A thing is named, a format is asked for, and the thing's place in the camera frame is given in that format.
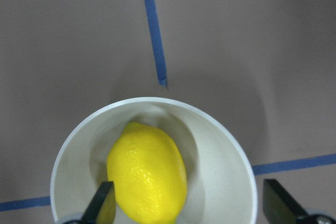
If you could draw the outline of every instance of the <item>screw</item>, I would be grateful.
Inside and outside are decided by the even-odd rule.
[[[319,216],[316,219],[317,224],[331,224],[331,220],[324,216]]]

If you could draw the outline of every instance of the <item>horizontal blue tape strip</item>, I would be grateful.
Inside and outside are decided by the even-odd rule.
[[[24,208],[30,208],[30,207],[42,207],[42,206],[49,206],[49,205],[50,205],[49,196],[33,198],[33,199],[16,200],[16,201],[0,203],[0,212],[24,209]]]
[[[288,170],[298,170],[331,164],[336,164],[336,154],[302,158],[292,161],[283,161],[264,165],[254,165],[252,166],[252,169],[254,175],[262,175],[262,174],[279,173]]]
[[[156,13],[155,0],[145,0],[145,7],[147,13],[149,32],[152,40],[156,74],[158,76],[159,84],[166,87],[167,86],[166,63],[164,59],[162,39],[159,27],[159,19]]]

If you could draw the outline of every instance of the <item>yellow fruit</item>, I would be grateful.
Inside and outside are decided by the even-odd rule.
[[[107,158],[120,208],[140,224],[173,224],[187,194],[186,172],[174,141],[162,130],[131,122]]]

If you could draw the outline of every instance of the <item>vertical blue tape strip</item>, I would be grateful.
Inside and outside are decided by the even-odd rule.
[[[0,203],[0,212],[24,209],[24,208],[30,208],[30,207],[42,207],[42,206],[49,206],[49,205],[50,205],[49,196],[33,198],[33,199],[16,200],[16,201]]]
[[[252,166],[254,175],[270,174],[285,172],[288,170],[298,170],[305,168],[312,168],[323,165],[336,164],[336,154],[302,158],[291,161],[277,162],[264,165],[254,165]]]
[[[153,54],[158,75],[159,84],[167,86],[166,63],[164,59],[162,39],[157,18],[156,6],[154,0],[145,0],[149,32],[152,40]]]

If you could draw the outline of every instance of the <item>plastic lemon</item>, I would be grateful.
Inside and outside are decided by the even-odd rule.
[[[187,195],[186,172],[174,141],[162,130],[131,122],[107,158],[115,199],[140,224],[173,224]]]

